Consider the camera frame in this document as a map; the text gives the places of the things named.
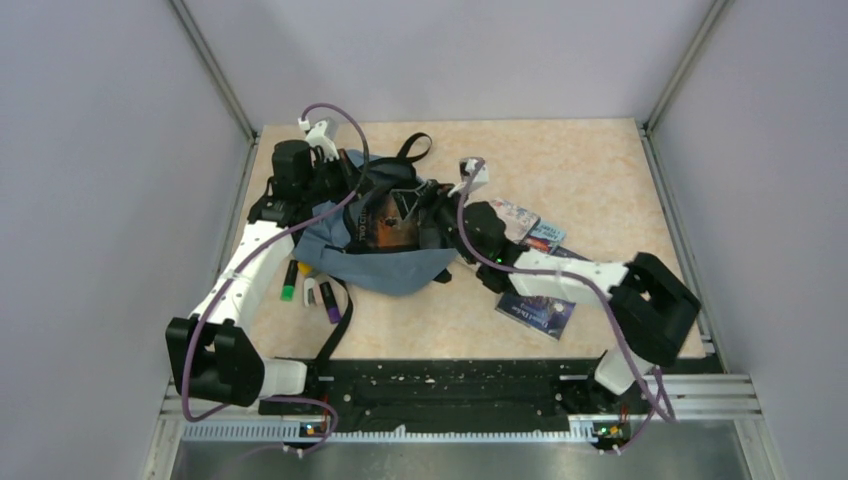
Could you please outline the floral Little Women book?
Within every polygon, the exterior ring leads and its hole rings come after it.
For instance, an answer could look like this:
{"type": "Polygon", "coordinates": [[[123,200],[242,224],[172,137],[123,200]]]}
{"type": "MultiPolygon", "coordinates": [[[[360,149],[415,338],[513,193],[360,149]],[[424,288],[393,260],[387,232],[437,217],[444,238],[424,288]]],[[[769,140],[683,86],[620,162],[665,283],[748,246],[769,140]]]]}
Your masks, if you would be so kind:
{"type": "Polygon", "coordinates": [[[505,225],[505,237],[516,244],[520,244],[541,220],[537,213],[503,198],[494,198],[489,204],[505,225]]]}

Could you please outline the dark orange thick book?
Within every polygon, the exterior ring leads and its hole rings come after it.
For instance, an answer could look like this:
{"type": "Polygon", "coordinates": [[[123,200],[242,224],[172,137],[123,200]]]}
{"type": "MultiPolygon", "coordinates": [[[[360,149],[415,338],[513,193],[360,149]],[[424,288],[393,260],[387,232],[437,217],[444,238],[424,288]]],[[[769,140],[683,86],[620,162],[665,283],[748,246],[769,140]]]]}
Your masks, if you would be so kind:
{"type": "Polygon", "coordinates": [[[352,224],[347,252],[397,253],[420,248],[421,210],[413,192],[374,194],[352,205],[348,212],[352,224]]]}

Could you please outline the blue grey backpack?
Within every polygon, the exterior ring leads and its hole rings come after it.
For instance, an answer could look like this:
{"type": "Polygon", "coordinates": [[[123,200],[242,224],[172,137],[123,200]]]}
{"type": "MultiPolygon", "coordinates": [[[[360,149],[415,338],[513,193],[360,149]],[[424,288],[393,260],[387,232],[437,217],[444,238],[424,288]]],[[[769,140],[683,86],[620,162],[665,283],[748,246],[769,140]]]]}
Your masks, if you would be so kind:
{"type": "Polygon", "coordinates": [[[449,283],[458,257],[451,242],[456,200],[451,185],[423,180],[414,168],[424,156],[413,147],[431,140],[417,132],[394,156],[369,158],[370,190],[342,209],[316,206],[320,220],[301,233],[294,258],[341,286],[395,297],[449,283]]]}

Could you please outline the dark purple galaxy book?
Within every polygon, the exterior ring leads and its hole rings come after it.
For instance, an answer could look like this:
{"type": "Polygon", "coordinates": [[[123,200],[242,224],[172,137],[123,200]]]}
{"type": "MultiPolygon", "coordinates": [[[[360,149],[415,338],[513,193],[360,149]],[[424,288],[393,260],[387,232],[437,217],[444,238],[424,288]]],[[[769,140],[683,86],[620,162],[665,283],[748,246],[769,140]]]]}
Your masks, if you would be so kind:
{"type": "Polygon", "coordinates": [[[546,337],[559,341],[576,305],[557,298],[505,292],[495,310],[546,337]]]}

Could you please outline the light blue treehouse book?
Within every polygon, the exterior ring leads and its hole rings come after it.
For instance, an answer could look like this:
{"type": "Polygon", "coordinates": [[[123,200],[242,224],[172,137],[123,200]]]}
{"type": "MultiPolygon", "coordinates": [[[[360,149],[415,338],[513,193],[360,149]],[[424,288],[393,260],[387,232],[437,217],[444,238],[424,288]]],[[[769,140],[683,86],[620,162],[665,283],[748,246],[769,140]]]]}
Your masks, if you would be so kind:
{"type": "Polygon", "coordinates": [[[531,249],[550,253],[566,238],[566,231],[546,220],[540,220],[522,240],[531,249]]]}

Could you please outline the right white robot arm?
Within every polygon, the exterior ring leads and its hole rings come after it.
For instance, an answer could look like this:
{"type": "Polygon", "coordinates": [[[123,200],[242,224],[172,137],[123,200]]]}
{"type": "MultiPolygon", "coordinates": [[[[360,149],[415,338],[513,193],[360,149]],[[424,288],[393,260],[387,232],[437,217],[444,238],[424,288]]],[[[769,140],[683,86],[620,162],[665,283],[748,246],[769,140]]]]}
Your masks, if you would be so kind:
{"type": "Polygon", "coordinates": [[[612,412],[632,384],[653,367],[676,364],[702,309],[700,299],[656,255],[638,252],[625,262],[557,256],[519,245],[486,202],[462,205],[445,197],[425,211],[426,239],[439,239],[475,266],[475,276],[496,294],[547,297],[603,311],[616,337],[586,385],[589,404],[612,412]]]}

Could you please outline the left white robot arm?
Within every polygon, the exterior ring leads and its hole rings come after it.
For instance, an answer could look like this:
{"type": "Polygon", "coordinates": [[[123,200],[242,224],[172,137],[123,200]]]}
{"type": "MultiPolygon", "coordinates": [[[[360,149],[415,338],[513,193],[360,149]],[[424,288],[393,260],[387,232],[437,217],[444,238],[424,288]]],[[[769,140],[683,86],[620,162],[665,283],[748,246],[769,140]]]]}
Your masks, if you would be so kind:
{"type": "Polygon", "coordinates": [[[314,222],[314,208],[347,199],[359,170],[344,151],[331,154],[305,140],[277,143],[271,165],[223,272],[187,317],[173,318],[166,328],[173,380],[185,411],[193,399],[247,407],[282,396],[302,414],[319,404],[321,388],[307,377],[307,365],[262,356],[249,331],[297,235],[314,222]]]}

